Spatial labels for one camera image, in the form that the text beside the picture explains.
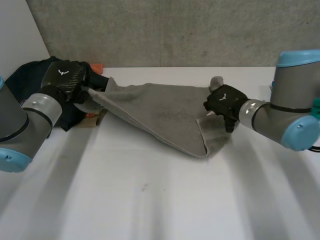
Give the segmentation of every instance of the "light blue robot joint cap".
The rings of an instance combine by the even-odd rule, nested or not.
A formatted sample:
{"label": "light blue robot joint cap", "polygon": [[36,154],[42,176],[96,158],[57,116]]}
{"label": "light blue robot joint cap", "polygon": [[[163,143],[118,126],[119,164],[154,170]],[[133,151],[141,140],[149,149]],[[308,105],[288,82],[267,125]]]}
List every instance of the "light blue robot joint cap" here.
{"label": "light blue robot joint cap", "polygon": [[281,144],[294,151],[304,151],[312,147],[320,135],[320,125],[314,116],[302,116],[285,130]]}
{"label": "light blue robot joint cap", "polygon": [[320,62],[320,49],[284,51],[280,54],[277,67],[294,67]]}
{"label": "light blue robot joint cap", "polygon": [[5,80],[0,76],[0,89],[5,85]]}
{"label": "light blue robot joint cap", "polygon": [[31,161],[31,157],[21,152],[0,147],[0,171],[9,173],[23,172]]}

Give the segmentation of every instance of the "black cloth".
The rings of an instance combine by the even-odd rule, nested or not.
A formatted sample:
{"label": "black cloth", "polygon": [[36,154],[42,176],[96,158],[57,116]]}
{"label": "black cloth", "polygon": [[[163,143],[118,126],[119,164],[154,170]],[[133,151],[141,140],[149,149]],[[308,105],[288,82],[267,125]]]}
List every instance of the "black cloth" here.
{"label": "black cloth", "polygon": [[[60,59],[52,56],[42,61],[32,61],[19,67],[6,81],[5,84],[10,89],[15,99],[21,103],[28,99],[32,94],[35,94],[41,89],[41,82],[46,74],[50,64]],[[103,77],[92,71],[90,65],[85,63],[89,70],[90,78],[96,82],[108,82],[108,78]],[[66,132],[80,123],[84,119],[86,113],[79,110],[73,103],[67,102],[63,107],[63,112],[56,123]]]}

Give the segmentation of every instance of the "towel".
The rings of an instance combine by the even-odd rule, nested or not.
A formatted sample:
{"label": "towel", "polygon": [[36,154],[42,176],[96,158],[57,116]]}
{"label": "towel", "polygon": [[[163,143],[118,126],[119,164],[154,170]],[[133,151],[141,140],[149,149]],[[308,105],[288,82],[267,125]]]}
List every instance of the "towel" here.
{"label": "towel", "polygon": [[77,105],[84,112],[106,108],[160,141],[197,158],[217,153],[230,138],[222,116],[207,115],[208,87],[164,85],[118,86],[110,77],[105,92],[84,87],[91,99]]}

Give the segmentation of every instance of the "orange object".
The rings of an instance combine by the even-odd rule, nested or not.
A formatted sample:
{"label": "orange object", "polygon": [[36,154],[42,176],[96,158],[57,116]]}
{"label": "orange object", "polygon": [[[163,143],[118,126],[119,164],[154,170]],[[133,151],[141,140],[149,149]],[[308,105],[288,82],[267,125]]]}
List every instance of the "orange object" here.
{"label": "orange object", "polygon": [[90,67],[97,74],[101,75],[104,72],[104,66],[102,63],[90,64]]}

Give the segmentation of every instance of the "white wall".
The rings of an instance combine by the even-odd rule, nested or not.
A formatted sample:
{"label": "white wall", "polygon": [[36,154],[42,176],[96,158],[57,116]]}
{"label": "white wall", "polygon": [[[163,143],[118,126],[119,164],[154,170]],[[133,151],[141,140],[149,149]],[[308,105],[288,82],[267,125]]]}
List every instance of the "white wall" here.
{"label": "white wall", "polygon": [[49,53],[25,0],[1,0],[0,76],[5,80],[22,64]]}

